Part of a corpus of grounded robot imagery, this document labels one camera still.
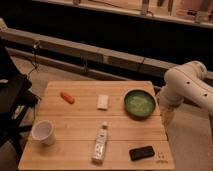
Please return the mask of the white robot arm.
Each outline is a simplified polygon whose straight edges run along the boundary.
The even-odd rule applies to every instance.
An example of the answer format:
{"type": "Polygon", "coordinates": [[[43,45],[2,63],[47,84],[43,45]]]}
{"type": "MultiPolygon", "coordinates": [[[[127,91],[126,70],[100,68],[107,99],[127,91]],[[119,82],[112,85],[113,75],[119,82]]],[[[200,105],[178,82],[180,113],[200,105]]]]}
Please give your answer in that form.
{"type": "Polygon", "coordinates": [[[179,107],[185,98],[205,109],[213,117],[213,87],[204,82],[207,69],[200,61],[191,61],[170,68],[164,75],[165,85],[158,99],[162,121],[169,124],[173,110],[179,107]]]}

